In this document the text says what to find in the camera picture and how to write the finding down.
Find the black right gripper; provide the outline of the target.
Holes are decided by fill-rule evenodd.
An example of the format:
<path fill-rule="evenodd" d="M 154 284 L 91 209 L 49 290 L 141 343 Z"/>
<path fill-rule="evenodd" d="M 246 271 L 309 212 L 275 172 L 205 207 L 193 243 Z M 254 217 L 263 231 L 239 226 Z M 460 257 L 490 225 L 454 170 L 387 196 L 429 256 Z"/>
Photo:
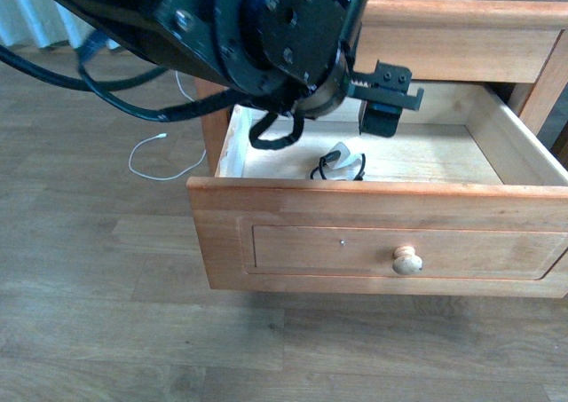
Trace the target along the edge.
<path fill-rule="evenodd" d="M 412 72 L 407 67 L 378 61 L 375 70 L 366 74 L 350 69 L 341 55 L 324 83 L 298 100 L 293 116 L 317 119 L 335 111 L 345 99 L 356 99 L 361 102 L 359 132 L 391 138 L 403 111 L 421 107 L 423 88 L 411 95 L 411 82 Z"/>

